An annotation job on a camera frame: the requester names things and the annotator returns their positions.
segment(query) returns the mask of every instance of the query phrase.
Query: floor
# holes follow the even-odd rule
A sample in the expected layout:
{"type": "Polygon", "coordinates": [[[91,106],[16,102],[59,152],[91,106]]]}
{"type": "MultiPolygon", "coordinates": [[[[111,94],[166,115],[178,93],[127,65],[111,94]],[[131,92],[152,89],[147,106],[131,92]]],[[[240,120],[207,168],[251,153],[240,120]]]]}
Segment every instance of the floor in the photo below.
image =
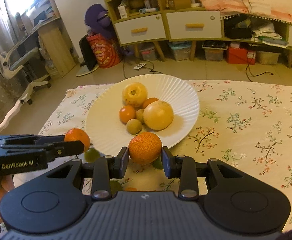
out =
{"type": "MultiPolygon", "coordinates": [[[[175,61],[168,58],[162,62],[156,60],[154,69],[167,75],[176,76],[184,80],[238,80],[249,81],[245,74],[246,65],[228,64],[226,61],[206,61],[204,55],[199,55],[194,61],[175,61]]],[[[253,74],[270,71],[273,75],[264,74],[258,77],[251,77],[254,82],[271,83],[278,85],[292,86],[292,69],[287,68],[283,63],[276,65],[256,64],[251,66],[253,74]]],[[[134,70],[136,65],[133,59],[125,62],[126,77],[147,74],[149,70],[134,70]]],[[[33,95],[32,105],[23,105],[20,112],[13,117],[8,127],[1,134],[38,134],[46,120],[57,108],[65,96],[67,89],[76,88],[80,85],[96,85],[105,83],[120,82],[124,79],[123,62],[108,68],[97,69],[95,72],[76,77],[79,66],[73,68],[65,77],[52,80],[52,87],[42,88],[33,95]]]]}

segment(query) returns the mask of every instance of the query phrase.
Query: red can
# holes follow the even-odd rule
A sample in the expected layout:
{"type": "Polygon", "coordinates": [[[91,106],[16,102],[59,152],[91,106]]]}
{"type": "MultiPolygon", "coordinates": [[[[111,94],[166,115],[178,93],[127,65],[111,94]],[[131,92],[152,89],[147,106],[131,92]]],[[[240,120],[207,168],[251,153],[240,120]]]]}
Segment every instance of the red can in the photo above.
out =
{"type": "Polygon", "coordinates": [[[105,39],[101,34],[87,37],[100,68],[109,68],[121,62],[119,45],[116,39],[105,39]]]}

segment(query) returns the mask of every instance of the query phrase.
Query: plastic storage bin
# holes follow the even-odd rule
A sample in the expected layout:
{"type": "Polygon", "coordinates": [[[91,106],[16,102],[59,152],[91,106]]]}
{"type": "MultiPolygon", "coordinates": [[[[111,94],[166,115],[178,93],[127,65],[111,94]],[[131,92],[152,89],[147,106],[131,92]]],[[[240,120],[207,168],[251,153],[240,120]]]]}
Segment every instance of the plastic storage bin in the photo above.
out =
{"type": "Polygon", "coordinates": [[[140,50],[143,60],[155,61],[157,59],[155,46],[151,42],[143,44],[140,50]]]}
{"type": "Polygon", "coordinates": [[[257,51],[257,60],[260,64],[277,64],[280,53],[257,51]]]}
{"type": "Polygon", "coordinates": [[[223,41],[205,41],[202,48],[205,50],[206,60],[221,61],[224,59],[224,51],[228,46],[223,41]]]}
{"type": "Polygon", "coordinates": [[[190,58],[191,42],[168,42],[168,45],[173,52],[176,61],[190,58]]]}

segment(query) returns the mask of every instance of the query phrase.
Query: screw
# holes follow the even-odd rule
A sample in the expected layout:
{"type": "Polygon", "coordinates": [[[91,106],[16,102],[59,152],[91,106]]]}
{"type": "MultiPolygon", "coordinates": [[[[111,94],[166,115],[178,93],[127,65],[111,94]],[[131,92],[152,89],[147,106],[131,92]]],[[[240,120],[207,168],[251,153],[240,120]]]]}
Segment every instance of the screw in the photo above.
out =
{"type": "Polygon", "coordinates": [[[185,198],[192,198],[197,196],[197,192],[194,191],[193,189],[184,189],[181,192],[181,195],[185,198]]]}
{"type": "Polygon", "coordinates": [[[93,193],[93,196],[95,198],[106,198],[109,196],[109,192],[107,190],[96,190],[94,193],[93,193]]]}

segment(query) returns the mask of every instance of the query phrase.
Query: cabinet leg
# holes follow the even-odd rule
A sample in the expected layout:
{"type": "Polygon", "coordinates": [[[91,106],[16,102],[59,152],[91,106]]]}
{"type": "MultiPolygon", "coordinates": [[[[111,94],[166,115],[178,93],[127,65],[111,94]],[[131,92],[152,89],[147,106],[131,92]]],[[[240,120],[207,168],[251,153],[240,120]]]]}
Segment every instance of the cabinet leg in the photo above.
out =
{"type": "Polygon", "coordinates": [[[288,50],[288,67],[291,68],[292,65],[292,50],[288,50]]]}
{"type": "Polygon", "coordinates": [[[139,64],[141,61],[139,59],[138,44],[134,44],[134,52],[135,52],[135,62],[136,64],[139,64]]]}
{"type": "Polygon", "coordinates": [[[156,50],[157,50],[157,52],[158,52],[158,54],[159,54],[161,60],[162,60],[162,61],[166,61],[165,55],[164,55],[164,53],[162,52],[161,47],[160,47],[158,41],[154,41],[153,44],[154,44],[154,46],[155,46],[155,48],[156,48],[156,50]]]}
{"type": "Polygon", "coordinates": [[[193,61],[193,59],[195,58],[196,42],[197,42],[197,41],[192,41],[192,42],[191,42],[191,48],[190,48],[190,61],[193,61]]]}

